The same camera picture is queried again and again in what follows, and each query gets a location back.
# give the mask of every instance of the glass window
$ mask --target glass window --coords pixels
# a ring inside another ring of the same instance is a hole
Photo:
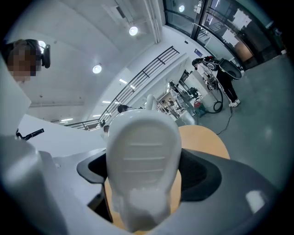
[[[203,23],[206,27],[210,28],[215,35],[221,38],[231,50],[235,51],[239,55],[244,65],[247,65],[247,69],[258,64],[246,44],[223,22],[220,22],[213,16],[206,14]]]
[[[166,9],[195,19],[199,0],[165,0]]]
[[[247,10],[239,9],[238,5],[227,0],[213,0],[210,8],[219,13],[218,18],[223,23],[232,24],[235,27],[235,33],[242,33],[254,45],[265,61],[277,55],[270,40]]]
[[[206,45],[210,37],[211,34],[202,28],[198,34],[197,40],[199,40],[201,44]]]
[[[185,31],[188,35],[192,32],[193,23],[179,15],[167,12],[167,22]]]

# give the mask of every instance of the ceiling light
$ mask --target ceiling light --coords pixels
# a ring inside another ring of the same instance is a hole
[[[66,121],[71,121],[73,120],[73,118],[68,118],[68,119],[64,119],[64,120],[61,120],[62,122],[66,122]]]
[[[102,70],[101,65],[95,65],[95,66],[93,67],[93,73],[100,73],[101,70]]]
[[[185,10],[185,6],[181,5],[181,6],[179,7],[179,11],[180,11],[180,12],[183,12],[184,10]]]
[[[125,80],[123,80],[123,79],[120,79],[119,81],[124,83],[124,84],[127,84],[127,82]]]
[[[132,36],[135,36],[138,33],[138,28],[136,26],[133,26],[129,30],[129,34]]]
[[[38,41],[40,49],[41,49],[41,53],[43,54],[44,48],[46,46],[46,43],[43,41]]]

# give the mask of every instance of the glass wall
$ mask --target glass wall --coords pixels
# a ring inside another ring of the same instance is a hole
[[[171,12],[167,12],[165,15],[169,24],[181,29],[183,31],[182,33],[185,33],[188,36],[191,35],[193,22]]]
[[[199,0],[166,0],[166,9],[195,19]]]
[[[265,26],[235,0],[164,0],[167,25],[244,70],[280,54]]]

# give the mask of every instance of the black cable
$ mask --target black cable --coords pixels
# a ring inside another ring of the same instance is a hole
[[[213,105],[213,110],[214,110],[214,112],[210,112],[210,111],[207,111],[206,110],[206,112],[207,113],[212,113],[212,114],[215,114],[215,113],[218,113],[218,112],[220,112],[221,110],[222,110],[222,108],[223,108],[223,101],[224,101],[224,97],[222,96],[222,92],[221,92],[221,90],[220,90],[220,96],[221,96],[221,101],[216,101],[216,103]],[[218,108],[218,109],[216,109],[215,108],[215,106],[216,106],[216,104],[218,104],[218,103],[220,103],[220,107]]]
[[[228,123],[226,124],[226,128],[224,128],[221,132],[217,133],[217,135],[219,135],[220,133],[222,133],[223,131],[225,131],[228,128],[231,117],[233,116],[233,108],[232,107],[230,107],[230,111],[231,111],[231,116],[229,117]]]

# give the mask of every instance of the ceiling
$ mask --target ceiling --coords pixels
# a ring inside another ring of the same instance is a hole
[[[113,13],[118,5],[127,19]],[[132,25],[136,36],[129,34]],[[28,114],[47,121],[89,116],[117,74],[154,44],[142,0],[38,1],[9,33],[10,41],[20,38],[51,45],[51,67],[20,84],[34,106]],[[94,74],[97,64],[102,72]]]

